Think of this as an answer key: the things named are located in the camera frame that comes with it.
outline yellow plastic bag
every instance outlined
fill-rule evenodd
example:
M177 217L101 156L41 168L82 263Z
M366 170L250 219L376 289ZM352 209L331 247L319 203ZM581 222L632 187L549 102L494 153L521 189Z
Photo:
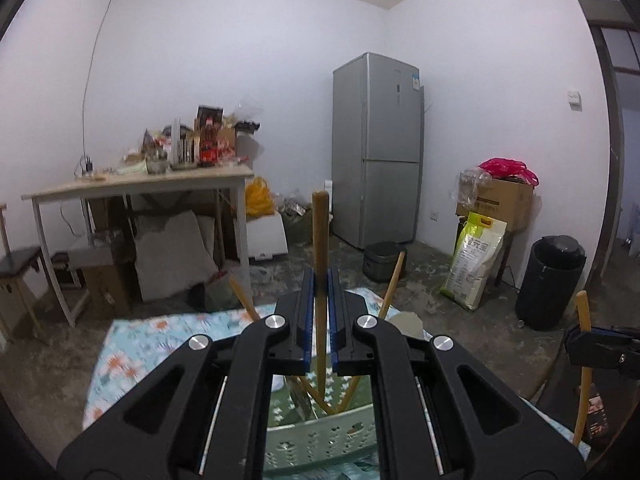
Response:
M255 177L246 187L244 202L246 203L247 216L257 218L273 215L276 212L276 205L271 198L269 185L261 176Z

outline metal screw cap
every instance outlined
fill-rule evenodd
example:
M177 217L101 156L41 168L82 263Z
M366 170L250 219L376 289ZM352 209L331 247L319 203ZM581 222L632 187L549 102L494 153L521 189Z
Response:
M375 316L366 314L364 316L360 316L356 323L363 328L373 328L378 324L378 320Z
M195 335L189 339L191 350L204 350L209 345L209 338L205 335Z
M446 335L439 335L433 340L433 345L443 352L453 348L453 339Z
M282 316L274 314L273 316L265 318L264 322L269 328L280 328L284 325L286 320Z

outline white wall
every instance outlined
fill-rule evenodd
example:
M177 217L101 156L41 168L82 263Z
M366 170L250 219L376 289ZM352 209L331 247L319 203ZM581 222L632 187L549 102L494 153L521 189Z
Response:
M84 85L108 3L26 0L0 41L0 202L12 248L38 244L31 203L20 196L73 178ZM79 204L66 204L65 216L82 232ZM50 246L68 247L60 206L44 206L43 221ZM30 282L36 293L46 288L43 278Z
M384 48L383 9L356 0L113 0L86 102L87 150L113 164L146 128L199 104L264 107L254 170L310 197L331 177L332 72Z
M390 54L418 66L426 89L418 239L450 253L457 172L515 158L540 178L532 225L510 260L516 281L543 235L574 236L587 273L607 196L609 123L578 0L405 0L387 19ZM581 112L569 89L580 91Z
M624 240L629 231L633 202L640 205L640 112L623 109L622 120L625 129L625 180L617 238Z

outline rice bag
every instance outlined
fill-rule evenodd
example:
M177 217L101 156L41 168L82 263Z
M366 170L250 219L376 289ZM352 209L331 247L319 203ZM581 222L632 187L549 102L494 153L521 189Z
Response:
M468 310L478 309L506 229L506 222L469 213L456 243L447 281L440 289L444 296Z

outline metal rod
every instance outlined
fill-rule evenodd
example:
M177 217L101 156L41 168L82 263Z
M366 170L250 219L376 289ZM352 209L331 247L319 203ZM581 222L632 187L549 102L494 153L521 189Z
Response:
M213 427L216 425L216 419L218 418L218 411L220 410L220 403L222 402L222 394L225 392L226 378L222 381L222 387L220 388L220 394L218 396L218 402L216 402L216 409L213 411L213 418L211 419L211 425L209 426L209 434L207 435L207 441L204 445L204 451L202 453L202 459L200 460L200 469L198 474L202 476L204 474L204 466L207 463L207 455L209 453L209 446L211 445L211 436L213 435Z
M444 467L442 466L442 459L440 458L440 453L438 452L438 441L436 440L436 433L435 431L433 431L433 424L431 423L431 417L429 415L429 410L427 409L427 403L424 400L424 392L422 391L422 386L420 386L420 379L415 378L415 385L418 386L418 395L420 396L420 403L422 404L422 410L424 411L424 418L427 420L427 428L429 429L431 444L433 444L433 449L434 451L436 451L434 455L436 457L436 465L438 466L438 472L441 475L444 475Z
M314 319L316 320L316 374L318 394L324 399L326 390L326 287L329 260L329 194L313 193L314 228Z

